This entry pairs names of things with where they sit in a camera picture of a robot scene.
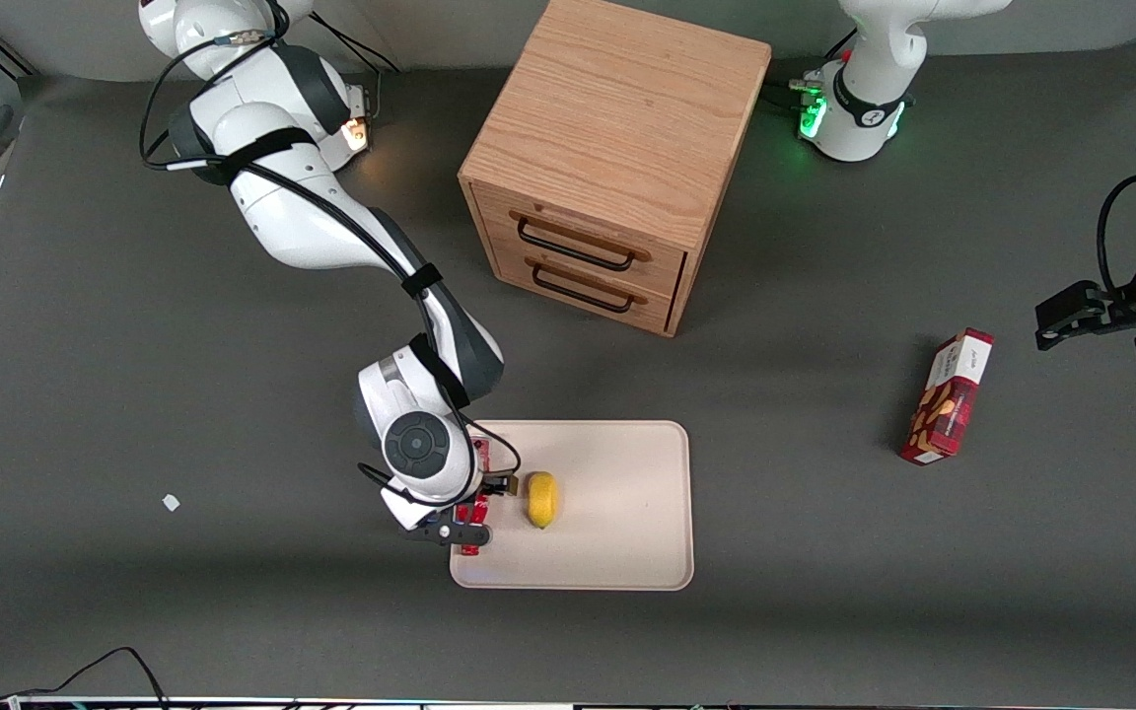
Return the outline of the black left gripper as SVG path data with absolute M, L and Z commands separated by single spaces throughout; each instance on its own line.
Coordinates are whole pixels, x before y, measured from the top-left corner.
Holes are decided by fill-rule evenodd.
M 1103 251 L 1103 286 L 1124 316 L 1136 321 L 1136 270 L 1117 286 Z M 1035 346 L 1039 352 L 1083 335 L 1104 335 L 1110 328 L 1103 292 L 1093 279 L 1078 279 L 1036 306 Z

